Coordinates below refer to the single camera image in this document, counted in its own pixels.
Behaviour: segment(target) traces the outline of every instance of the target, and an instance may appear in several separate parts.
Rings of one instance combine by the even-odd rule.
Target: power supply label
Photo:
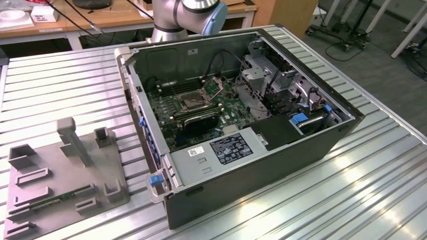
[[[210,143],[222,164],[230,164],[254,152],[240,133]]]

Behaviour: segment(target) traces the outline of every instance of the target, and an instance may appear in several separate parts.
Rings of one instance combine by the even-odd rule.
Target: circuit board
[[[219,84],[208,80],[202,89],[190,92],[170,96],[160,96],[155,92],[148,93],[150,105],[171,152],[223,136],[224,127],[235,125],[242,129],[255,122],[234,86],[231,79],[223,78],[222,91]],[[211,113],[219,114],[218,125],[200,134],[183,134],[183,121]]]

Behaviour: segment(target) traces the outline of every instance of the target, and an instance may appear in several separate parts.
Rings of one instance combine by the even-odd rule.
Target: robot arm
[[[154,43],[187,38],[187,30],[203,36],[218,34],[227,17],[220,0],[152,0],[152,11]]]

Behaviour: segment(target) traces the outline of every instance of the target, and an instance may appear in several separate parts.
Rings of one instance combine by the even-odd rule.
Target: slotted aluminum surface
[[[0,81],[1,223],[9,147],[60,141],[55,120],[73,116],[79,135],[113,129],[131,201],[40,239],[424,239],[426,137],[286,29],[264,30],[366,114],[323,160],[170,230],[164,206],[151,202],[144,184],[148,166],[120,89],[117,46],[15,58]]]

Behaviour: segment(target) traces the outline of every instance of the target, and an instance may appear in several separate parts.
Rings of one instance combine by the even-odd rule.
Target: gray floor
[[[328,9],[332,1],[320,0],[319,5]],[[347,1],[342,0],[335,14],[339,15],[342,13],[346,3]],[[362,7],[363,3],[359,2],[347,21],[351,26]],[[376,12],[378,10],[371,7],[360,25],[362,29],[367,29]],[[339,41],[336,38],[315,33],[312,36],[306,36],[303,41],[391,110],[427,135],[427,106],[424,105],[427,103],[427,82],[410,72],[402,57],[396,59],[390,57],[407,35],[402,32],[404,27],[406,24],[403,22],[384,15],[370,35],[371,43],[366,50],[347,62],[336,61],[326,55],[326,48]],[[426,34],[420,32],[414,41],[419,42],[424,37]],[[350,52],[343,52],[336,48],[331,48],[328,53],[338,59],[347,59],[358,51],[360,50],[352,49]]]

